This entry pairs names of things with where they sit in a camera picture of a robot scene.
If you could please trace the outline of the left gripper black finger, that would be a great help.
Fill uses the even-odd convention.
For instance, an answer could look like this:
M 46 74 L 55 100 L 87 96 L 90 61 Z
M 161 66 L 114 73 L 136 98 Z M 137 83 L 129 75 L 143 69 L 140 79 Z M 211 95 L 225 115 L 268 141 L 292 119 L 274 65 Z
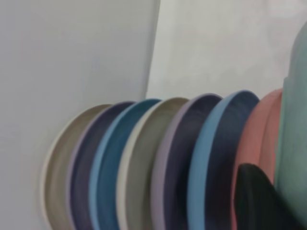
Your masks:
M 238 167 L 234 208 L 238 230 L 305 230 L 269 178 L 250 163 Z

